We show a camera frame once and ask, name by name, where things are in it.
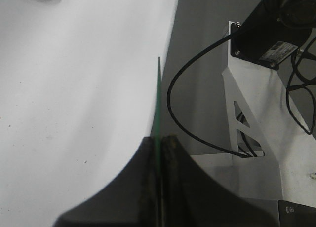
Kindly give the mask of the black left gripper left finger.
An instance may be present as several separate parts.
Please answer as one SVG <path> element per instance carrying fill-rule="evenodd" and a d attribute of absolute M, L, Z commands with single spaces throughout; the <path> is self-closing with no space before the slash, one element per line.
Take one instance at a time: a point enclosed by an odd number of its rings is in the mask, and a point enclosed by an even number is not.
<path fill-rule="evenodd" d="M 101 191 L 62 214 L 56 227 L 155 227 L 154 140 L 143 138 L 123 170 Z"/>

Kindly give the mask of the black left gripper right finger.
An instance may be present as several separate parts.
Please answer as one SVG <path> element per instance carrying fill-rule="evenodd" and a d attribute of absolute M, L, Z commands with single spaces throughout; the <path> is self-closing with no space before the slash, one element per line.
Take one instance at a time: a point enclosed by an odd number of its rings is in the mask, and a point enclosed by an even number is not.
<path fill-rule="evenodd" d="M 161 164 L 167 227 L 276 227 L 262 210 L 226 190 L 188 155 L 176 136 L 163 137 Z"/>

